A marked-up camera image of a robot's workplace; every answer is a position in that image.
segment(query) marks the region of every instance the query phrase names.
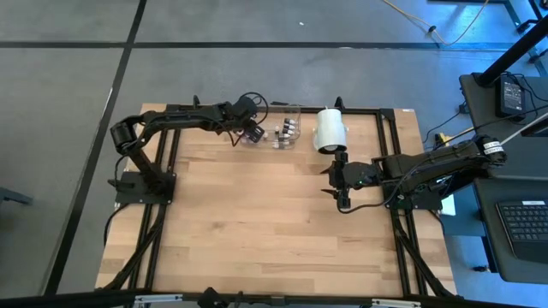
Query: wooden table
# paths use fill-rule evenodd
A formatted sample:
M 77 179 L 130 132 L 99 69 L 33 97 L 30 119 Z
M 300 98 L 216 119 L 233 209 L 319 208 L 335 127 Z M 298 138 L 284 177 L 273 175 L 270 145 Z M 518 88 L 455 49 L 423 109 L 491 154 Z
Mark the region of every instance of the wooden table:
M 164 104 L 144 104 L 142 112 L 164 109 Z M 395 112 L 402 152 L 422 152 L 414 111 Z M 374 116 L 344 115 L 343 121 L 349 127 L 350 161 L 368 163 L 381 156 Z M 214 287 L 219 293 L 402 296 L 389 212 L 378 207 L 340 214 L 336 201 L 320 191 L 329 184 L 319 172 L 333 156 L 313 149 L 315 115 L 302 114 L 301 125 L 295 148 L 283 151 L 233 148 L 225 133 L 182 131 L 176 195 L 167 210 L 155 291 L 201 293 Z M 385 123 L 387 140 L 389 131 Z M 149 157 L 158 136 L 145 148 Z M 128 168 L 135 169 L 131 163 Z M 353 204 L 377 203 L 382 192 L 370 187 L 350 197 Z M 110 282 L 133 253 L 143 208 L 130 205 L 112 221 L 97 287 Z M 415 211 L 414 218 L 421 255 L 454 292 L 439 222 L 425 211 Z M 144 285 L 147 258 L 138 286 Z M 408 255 L 407 261 L 417 293 Z

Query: concrete floor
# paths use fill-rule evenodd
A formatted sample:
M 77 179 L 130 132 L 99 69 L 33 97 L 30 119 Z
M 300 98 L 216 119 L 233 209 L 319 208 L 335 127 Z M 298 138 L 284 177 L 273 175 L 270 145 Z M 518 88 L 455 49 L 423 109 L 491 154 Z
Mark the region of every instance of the concrete floor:
M 447 40 L 460 34 L 478 5 L 395 1 Z M 522 20 L 527 2 L 514 1 Z M 137 0 L 0 2 L 0 40 L 124 41 Z M 462 42 L 515 42 L 503 5 L 490 4 Z M 364 41 L 430 43 L 421 28 L 380 0 L 149 1 L 137 41 Z M 0 297 L 35 295 L 45 278 L 122 51 L 0 49 L 0 186 L 34 197 L 0 208 Z M 423 136 L 462 103 L 458 76 L 487 68 L 500 52 L 435 50 L 206 49 L 133 50 L 112 121 L 143 103 L 234 100 L 257 91 L 270 100 L 413 108 Z M 515 73 L 538 75 L 521 59 Z M 443 128 L 471 124 L 459 115 Z M 102 234 L 112 212 L 117 154 L 105 139 L 60 292 L 93 289 Z M 475 239 L 448 238 L 460 295 L 521 305 L 548 302 L 548 287 L 504 282 L 469 268 L 484 264 Z M 473 287 L 476 281 L 481 288 Z

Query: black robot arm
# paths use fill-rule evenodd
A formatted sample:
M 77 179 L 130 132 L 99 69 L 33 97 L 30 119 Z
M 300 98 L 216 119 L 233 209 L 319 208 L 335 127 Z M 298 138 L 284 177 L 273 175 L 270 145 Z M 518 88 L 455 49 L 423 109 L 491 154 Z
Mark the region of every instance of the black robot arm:
M 396 209 L 438 210 L 441 199 L 470 184 L 473 179 L 487 177 L 489 168 L 504 165 L 506 154 L 496 139 L 476 136 L 458 145 L 444 147 L 419 155 L 390 155 L 368 163 L 348 163 L 348 154 L 338 152 L 329 174 L 335 190 L 324 190 L 337 200 L 339 209 L 351 208 L 350 189 L 381 186 L 386 199 L 381 204 Z
M 139 172 L 124 172 L 120 181 L 109 180 L 118 191 L 116 202 L 167 204 L 171 201 L 176 175 L 162 172 L 142 150 L 155 133 L 184 128 L 200 128 L 217 134 L 240 131 L 257 142 L 265 132 L 254 120 L 257 111 L 256 103 L 244 95 L 235 104 L 225 102 L 194 110 L 147 111 L 118 122 L 110 129 L 116 151 L 122 157 L 129 157 Z M 139 124 L 143 128 L 137 135 L 135 126 Z

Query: black power adapter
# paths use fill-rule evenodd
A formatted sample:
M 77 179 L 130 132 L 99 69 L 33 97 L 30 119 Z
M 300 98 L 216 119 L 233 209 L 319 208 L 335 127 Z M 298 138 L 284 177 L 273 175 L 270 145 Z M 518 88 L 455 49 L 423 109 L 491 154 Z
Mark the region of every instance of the black power adapter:
M 506 117 L 516 115 L 511 120 L 521 121 L 525 119 L 525 93 L 521 86 L 509 76 L 502 75 L 496 81 L 497 99 L 495 100 L 495 115 Z

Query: white cup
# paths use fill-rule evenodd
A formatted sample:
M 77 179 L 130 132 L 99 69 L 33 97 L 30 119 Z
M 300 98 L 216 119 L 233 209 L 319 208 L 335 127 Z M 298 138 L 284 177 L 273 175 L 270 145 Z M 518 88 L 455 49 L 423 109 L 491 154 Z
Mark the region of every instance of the white cup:
M 317 114 L 318 126 L 314 128 L 313 145 L 322 154 L 346 150 L 346 132 L 343 115 L 338 109 L 325 109 Z

